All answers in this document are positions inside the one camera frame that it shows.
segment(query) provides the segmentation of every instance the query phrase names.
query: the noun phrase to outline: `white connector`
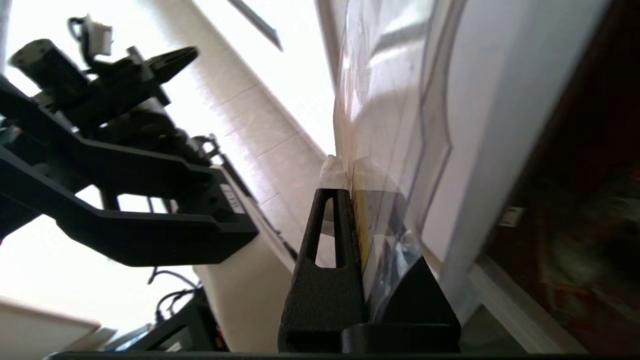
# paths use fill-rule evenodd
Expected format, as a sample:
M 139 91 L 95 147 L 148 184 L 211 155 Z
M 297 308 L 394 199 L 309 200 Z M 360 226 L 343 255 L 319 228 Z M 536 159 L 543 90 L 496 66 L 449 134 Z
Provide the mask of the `white connector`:
M 111 55 L 113 26 L 94 22 L 87 14 L 84 17 L 89 32 L 89 55 Z

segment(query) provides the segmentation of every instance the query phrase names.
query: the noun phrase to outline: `black 3d-printed holder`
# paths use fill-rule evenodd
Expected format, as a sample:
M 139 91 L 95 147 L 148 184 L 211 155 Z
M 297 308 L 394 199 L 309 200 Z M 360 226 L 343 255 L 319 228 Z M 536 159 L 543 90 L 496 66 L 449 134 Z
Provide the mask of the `black 3d-printed holder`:
M 316 265 L 324 207 L 333 199 L 335 268 Z M 424 258 L 403 277 L 379 323 L 367 323 L 360 252 L 347 190 L 318 189 L 285 302 L 281 352 L 459 352 L 460 323 Z
M 333 199 L 336 265 L 320 268 L 316 254 L 329 199 Z M 280 321 L 281 352 L 340 352 L 341 332 L 366 321 L 357 244 L 349 192 L 316 190 Z

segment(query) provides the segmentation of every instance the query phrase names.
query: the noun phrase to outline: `clear plastic sheet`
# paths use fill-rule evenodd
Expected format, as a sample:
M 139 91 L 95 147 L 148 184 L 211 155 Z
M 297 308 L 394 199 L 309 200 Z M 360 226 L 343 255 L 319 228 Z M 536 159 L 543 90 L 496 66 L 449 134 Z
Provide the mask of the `clear plastic sheet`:
M 371 321 L 422 256 L 420 234 L 451 151 L 446 86 L 463 1 L 351 0 L 334 109 L 349 169 Z

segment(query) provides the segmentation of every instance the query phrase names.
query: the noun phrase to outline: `label sticker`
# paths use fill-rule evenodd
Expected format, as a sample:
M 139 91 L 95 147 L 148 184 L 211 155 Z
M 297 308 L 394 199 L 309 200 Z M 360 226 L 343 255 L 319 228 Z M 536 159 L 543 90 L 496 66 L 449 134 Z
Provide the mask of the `label sticker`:
M 502 216 L 502 220 L 500 220 L 499 226 L 504 227 L 516 227 L 524 213 L 524 208 L 518 208 L 515 206 L 511 206 L 504 212 Z
M 178 341 L 177 343 L 171 345 L 165 352 L 178 352 L 182 349 L 182 344 Z
M 227 197 L 229 205 L 231 205 L 234 213 L 244 214 L 244 208 L 242 207 L 242 205 L 240 205 L 240 200 L 238 200 L 238 198 L 236 197 L 236 194 L 234 193 L 233 189 L 231 189 L 231 186 L 229 186 L 229 184 L 220 184 L 220 188 Z

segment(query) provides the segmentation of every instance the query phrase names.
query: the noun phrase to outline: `cable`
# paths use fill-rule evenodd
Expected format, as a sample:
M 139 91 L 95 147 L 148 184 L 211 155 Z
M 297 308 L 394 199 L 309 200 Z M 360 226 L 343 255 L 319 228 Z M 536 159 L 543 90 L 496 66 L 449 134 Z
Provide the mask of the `cable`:
M 69 20 L 67 20 L 67 28 L 69 29 L 69 33 L 71 34 L 71 37 L 73 37 L 77 42 L 80 42 L 82 40 L 81 39 L 82 30 L 80 31 L 81 33 L 79 34 L 78 32 L 76 32 L 74 25 L 82 25 L 82 23 L 84 23 L 84 19 L 81 19 L 79 17 L 70 17 Z
M 172 293 L 168 293 L 165 296 L 163 296 L 160 299 L 160 301 L 157 303 L 157 305 L 156 305 L 156 323 L 157 324 L 161 324 L 161 323 L 163 323 L 165 321 L 164 316 L 162 315 L 162 310 L 160 310 L 160 307 L 161 307 L 162 303 L 166 299 L 169 299 L 171 297 L 176 297 L 176 296 L 183 297 L 183 296 L 185 296 L 187 294 L 194 293 L 195 291 L 196 291 L 196 289 L 189 289 L 189 290 L 183 289 L 183 290 L 180 290 L 180 291 L 174 291 Z
M 194 289 L 198 288 L 198 286 L 196 284 L 194 284 L 193 281 L 187 279 L 186 277 L 184 277 L 184 275 L 181 275 L 181 274 L 178 274 L 177 272 L 172 272 L 172 271 L 169 271 L 169 270 L 160 270 L 160 271 L 157 271 L 157 270 L 158 270 L 158 267 L 154 266 L 154 270 L 151 273 L 151 277 L 149 277 L 149 280 L 147 281 L 147 285 L 151 285 L 151 283 L 154 282 L 154 279 L 156 278 L 156 276 L 158 276 L 160 274 L 167 274 L 167 275 L 172 275 L 172 276 L 177 277 L 178 279 L 186 282 L 190 287 L 192 287 Z

